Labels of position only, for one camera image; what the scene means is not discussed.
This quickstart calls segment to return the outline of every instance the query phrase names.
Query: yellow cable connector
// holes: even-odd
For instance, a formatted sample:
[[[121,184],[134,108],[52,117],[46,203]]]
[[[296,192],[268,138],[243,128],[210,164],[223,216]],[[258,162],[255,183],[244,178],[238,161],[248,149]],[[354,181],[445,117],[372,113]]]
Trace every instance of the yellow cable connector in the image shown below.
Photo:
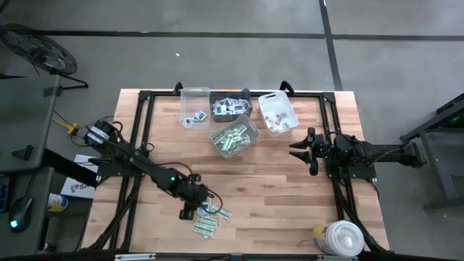
[[[55,118],[52,118],[52,120],[61,126],[65,127],[67,129],[67,134],[76,134],[79,131],[79,124],[78,123],[73,123],[72,125],[69,124],[64,124],[58,121]]]
[[[79,124],[73,123],[72,125],[67,125],[67,134],[76,134],[79,131]]]

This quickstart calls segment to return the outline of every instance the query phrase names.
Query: concrete floor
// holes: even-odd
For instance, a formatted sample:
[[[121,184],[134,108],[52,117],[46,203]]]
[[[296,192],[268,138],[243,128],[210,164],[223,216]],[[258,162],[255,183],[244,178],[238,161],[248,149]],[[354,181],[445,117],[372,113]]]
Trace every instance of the concrete floor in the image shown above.
[[[326,0],[333,33],[464,35],[460,0]],[[0,22],[37,29],[175,32],[323,33],[317,0],[14,0]],[[325,40],[240,38],[53,37],[78,61],[75,77],[88,90],[66,91],[57,111],[87,123],[114,112],[121,88],[277,88],[333,90]],[[397,143],[464,90],[463,42],[334,41],[343,89],[354,91],[365,137]],[[0,73],[34,76],[25,61],[0,49]],[[61,128],[48,146],[73,158],[95,154],[73,146]],[[428,166],[377,164],[378,189],[392,250],[464,259],[464,212],[425,215],[440,199]],[[58,220],[51,233],[61,251],[73,250],[81,222]]]

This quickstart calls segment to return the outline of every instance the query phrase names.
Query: computer mouse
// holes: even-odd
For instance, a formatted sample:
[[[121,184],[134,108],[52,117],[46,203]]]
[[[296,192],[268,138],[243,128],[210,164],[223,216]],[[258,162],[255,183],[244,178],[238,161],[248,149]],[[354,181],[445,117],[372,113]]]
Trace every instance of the computer mouse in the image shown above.
[[[28,228],[32,210],[32,198],[24,196],[16,199],[9,208],[8,225],[14,233],[21,233]]]

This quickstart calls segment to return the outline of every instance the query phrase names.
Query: desk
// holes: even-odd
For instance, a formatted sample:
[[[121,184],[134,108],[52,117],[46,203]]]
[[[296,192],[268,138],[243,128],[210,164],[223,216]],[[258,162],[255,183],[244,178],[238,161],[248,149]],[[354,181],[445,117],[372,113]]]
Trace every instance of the desk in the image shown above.
[[[115,120],[124,125],[126,140],[131,135],[139,91],[121,90],[117,103]],[[342,131],[363,139],[355,95],[348,91],[335,94]],[[179,122],[180,99],[157,97],[149,136],[149,142],[154,144],[150,158],[158,163],[183,162],[202,174],[202,183],[222,196],[232,219],[220,219],[213,239],[204,240],[191,231],[194,220],[178,219],[182,202],[158,190],[145,177],[138,196],[130,251],[320,253],[312,242],[312,229],[337,220],[332,184],[323,162],[319,162],[319,175],[311,177],[308,166],[289,155],[289,144],[306,137],[308,127],[322,132],[320,108],[318,101],[312,99],[292,98],[291,103],[299,127],[290,134],[271,138],[265,131],[257,98],[253,98],[250,118],[260,130],[260,138],[252,148],[226,161],[210,141],[209,133],[227,123],[212,121],[208,130],[187,130]],[[187,174],[184,168],[173,167]],[[113,218],[120,183],[121,178],[113,177],[97,187],[83,247],[94,243]],[[353,180],[353,189],[361,221],[380,245],[388,248],[375,190],[364,180]],[[126,221],[122,224],[124,231]]]

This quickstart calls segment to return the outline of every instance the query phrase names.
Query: box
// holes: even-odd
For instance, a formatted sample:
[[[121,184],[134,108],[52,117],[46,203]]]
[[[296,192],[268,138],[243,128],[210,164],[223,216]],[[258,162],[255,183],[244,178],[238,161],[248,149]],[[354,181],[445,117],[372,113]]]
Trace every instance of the box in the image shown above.
[[[215,144],[215,147],[216,149],[219,151],[219,153],[221,154],[221,156],[224,157],[224,159],[226,160],[229,160],[229,159],[232,159],[233,157],[235,157],[236,155],[242,153],[243,151],[245,151],[246,149],[248,149],[249,147],[253,146],[253,144],[256,143],[256,141],[258,140],[258,137],[260,137],[260,132],[258,131],[258,129],[256,128],[256,126],[254,126],[253,122],[248,118],[248,116],[244,115],[244,114],[241,114],[239,115],[239,117],[237,118],[237,120],[234,120],[232,123],[229,123],[227,126],[225,126],[224,128],[221,128],[220,130],[214,130],[210,133],[210,139],[211,141],[213,142],[213,144],[215,143],[215,140],[222,134],[224,133],[226,130],[229,130],[229,129],[233,129],[235,128],[237,125],[245,125],[246,126],[246,130],[245,130],[245,133],[248,134],[248,136],[250,137],[250,143],[248,143],[247,145],[241,147],[240,149],[238,149],[237,151],[235,151],[234,153],[232,154],[228,154],[224,151],[222,151],[222,147],[219,147],[218,145]]]
[[[290,133],[291,129],[298,126],[297,115],[283,91],[262,95],[258,103],[269,136],[276,137]]]
[[[214,104],[216,101],[229,98],[229,99],[244,99],[247,100],[249,103],[250,108],[242,113],[245,114],[246,116],[250,116],[252,111],[253,111],[253,104],[252,104],[252,94],[250,93],[249,89],[245,88],[240,92],[229,92],[229,93],[218,93],[218,92],[211,92],[210,94],[210,114],[212,117],[212,120],[214,120],[217,123],[226,123],[226,122],[231,122],[233,120],[236,120],[240,114],[236,115],[215,115],[213,113],[213,109],[215,108]]]
[[[206,117],[194,120],[197,112],[204,112]],[[181,123],[185,128],[208,128],[210,126],[210,89],[193,87],[181,89]]]

